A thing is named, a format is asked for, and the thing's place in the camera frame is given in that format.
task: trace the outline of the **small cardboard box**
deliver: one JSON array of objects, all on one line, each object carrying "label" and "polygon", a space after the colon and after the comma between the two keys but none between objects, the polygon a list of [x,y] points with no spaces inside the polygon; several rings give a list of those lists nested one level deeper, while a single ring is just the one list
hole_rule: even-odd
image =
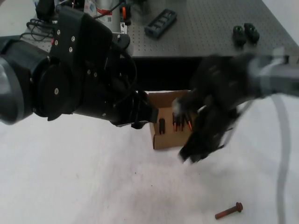
[{"label": "small cardboard box", "polygon": [[[150,123],[150,133],[153,140],[153,148],[155,150],[167,149],[170,147],[184,146],[187,142],[191,131],[185,122],[183,131],[179,130],[174,132],[172,123],[172,102],[188,91],[173,91],[162,93],[150,93],[149,100],[151,103],[159,109],[158,123]],[[192,120],[195,118],[195,114],[191,114]],[[159,133],[159,119],[165,119],[165,134]]]}]

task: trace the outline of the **gray breadboard table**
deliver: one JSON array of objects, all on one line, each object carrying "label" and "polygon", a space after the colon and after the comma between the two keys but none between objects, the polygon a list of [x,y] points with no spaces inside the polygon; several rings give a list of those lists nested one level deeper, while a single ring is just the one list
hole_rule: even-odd
[{"label": "gray breadboard table", "polygon": [[[178,13],[177,21],[158,39],[144,33],[165,8]],[[232,29],[245,22],[260,33],[257,45],[246,43],[243,49],[233,45]],[[297,61],[299,47],[262,0],[149,0],[142,7],[132,6],[129,53],[133,57],[194,57],[220,54],[234,56],[242,52],[271,55],[284,46],[285,54]],[[32,44],[49,51],[50,41]]]}]

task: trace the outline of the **cable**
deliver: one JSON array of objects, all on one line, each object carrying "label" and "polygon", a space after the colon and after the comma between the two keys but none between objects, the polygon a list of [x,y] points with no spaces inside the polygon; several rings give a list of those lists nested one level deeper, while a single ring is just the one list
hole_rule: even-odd
[{"label": "cable", "polygon": [[94,19],[96,20],[96,19],[98,19],[98,18],[101,18],[101,17],[103,17],[103,16],[105,16],[105,15],[108,15],[108,14],[112,13],[112,11],[115,10],[115,9],[116,9],[118,6],[120,6],[121,4],[122,4],[122,2],[120,1],[120,2],[117,3],[116,6],[114,6],[112,9],[106,11],[106,12],[103,13],[102,15],[95,16]]},{"label": "cable", "polygon": [[[25,35],[31,35],[32,38],[35,41],[38,41],[38,42],[43,41],[46,38],[53,38],[54,26],[52,26],[51,24],[46,24],[45,22],[42,22],[39,19],[31,19],[30,22],[28,22],[26,25],[27,25],[28,29],[30,29],[30,25],[32,25],[33,28],[31,29],[31,32],[26,32],[26,33],[21,34],[20,38],[22,38]],[[51,29],[51,31],[49,33],[46,33],[46,34],[34,32],[35,28],[38,28],[39,30],[41,30],[39,27],[46,28],[46,29]],[[41,36],[43,38],[42,39],[36,39],[34,36]]]},{"label": "cable", "polygon": [[285,218],[285,186],[289,171],[291,157],[291,131],[287,110],[280,96],[272,96],[275,105],[281,134],[281,160],[278,170],[276,208],[278,213],[278,223],[286,224]]},{"label": "cable", "polygon": [[119,104],[120,102],[122,102],[123,100],[125,100],[133,90],[135,90],[135,87],[136,87],[136,84],[137,84],[137,67],[136,67],[136,63],[135,61],[133,60],[133,58],[124,50],[122,49],[120,46],[118,46],[116,43],[113,43],[112,42],[112,46],[118,50],[121,55],[123,55],[126,59],[130,60],[133,67],[134,67],[134,70],[135,70],[135,75],[133,77],[133,81],[131,83],[131,85],[128,87],[128,91],[127,91],[127,94],[125,97],[123,97],[122,99],[118,100],[115,105]]}]

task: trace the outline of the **rusty bolt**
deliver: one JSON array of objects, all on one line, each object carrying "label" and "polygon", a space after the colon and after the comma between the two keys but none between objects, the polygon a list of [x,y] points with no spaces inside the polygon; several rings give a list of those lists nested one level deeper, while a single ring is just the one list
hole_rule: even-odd
[{"label": "rusty bolt", "polygon": [[232,214],[236,211],[241,212],[242,210],[243,210],[243,205],[241,203],[237,202],[234,207],[216,214],[215,218],[220,219],[220,218],[225,217],[229,214]]}]

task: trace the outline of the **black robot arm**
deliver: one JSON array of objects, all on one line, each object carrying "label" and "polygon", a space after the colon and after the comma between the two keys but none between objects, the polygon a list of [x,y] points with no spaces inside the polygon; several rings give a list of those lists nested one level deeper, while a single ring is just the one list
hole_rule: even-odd
[{"label": "black robot arm", "polygon": [[[49,54],[0,41],[0,120],[14,124],[34,112],[49,121],[77,113],[134,128],[156,122],[158,110],[135,87],[134,61],[112,38],[91,16],[64,7]],[[121,70],[120,60],[131,69]]]},{"label": "black robot arm", "polygon": [[251,54],[204,59],[191,80],[193,90],[173,103],[177,114],[198,113],[182,159],[198,162],[223,148],[225,132],[241,115],[238,105],[275,93],[299,96],[299,67],[283,61]]}]

